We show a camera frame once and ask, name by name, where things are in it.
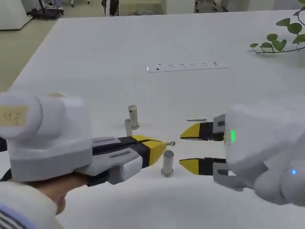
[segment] chair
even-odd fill
[[[74,5],[74,0],[71,0],[71,6],[74,8],[75,7],[75,5]]]
[[[107,0],[102,0],[102,6],[104,8],[105,16],[106,16],[106,2]],[[109,13],[110,16],[115,16],[116,13],[117,16],[120,15],[119,4],[120,4],[119,0],[110,0],[110,13]]]

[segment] metal peg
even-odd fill
[[[136,130],[140,127],[140,124],[138,122],[137,106],[136,105],[130,105],[128,107],[128,111],[129,111],[129,119],[131,121],[132,129]]]
[[[164,177],[171,177],[173,175],[173,156],[174,153],[171,150],[166,150],[163,153],[163,167],[161,174]]]
[[[206,118],[203,119],[188,119],[187,122],[206,122]]]
[[[130,137],[132,135],[132,123],[130,119],[125,119],[125,129],[126,129],[126,136]]]
[[[172,142],[167,142],[166,143],[167,146],[175,146],[176,142],[172,141]]]

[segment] plant stem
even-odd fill
[[[254,52],[256,52],[256,54],[261,54],[261,53],[284,53],[284,52],[293,52],[293,51],[300,51],[302,49],[305,49],[305,47],[303,48],[299,48],[299,49],[292,49],[292,50],[288,50],[288,51],[284,51],[282,50],[281,52],[266,52],[266,51],[263,51],[263,52],[257,52],[254,50]]]
[[[304,26],[305,26],[305,24],[304,24],[304,23],[301,21],[301,19],[300,19],[300,15],[299,15],[299,14],[297,15],[297,19],[299,20],[299,22],[301,22],[301,24],[302,24],[302,25],[304,25]]]
[[[257,52],[256,50],[254,50],[254,48],[252,48],[252,50],[253,50],[254,52],[256,52],[256,54],[258,54],[258,52]]]

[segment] striped sleeve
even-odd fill
[[[24,216],[0,203],[0,229],[35,229]]]
[[[0,182],[0,229],[54,229],[57,205],[37,189]]]

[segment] human hand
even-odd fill
[[[57,204],[56,215],[61,214],[66,207],[65,197],[71,190],[88,183],[85,175],[68,174],[45,181],[29,182],[28,185],[36,188]]]

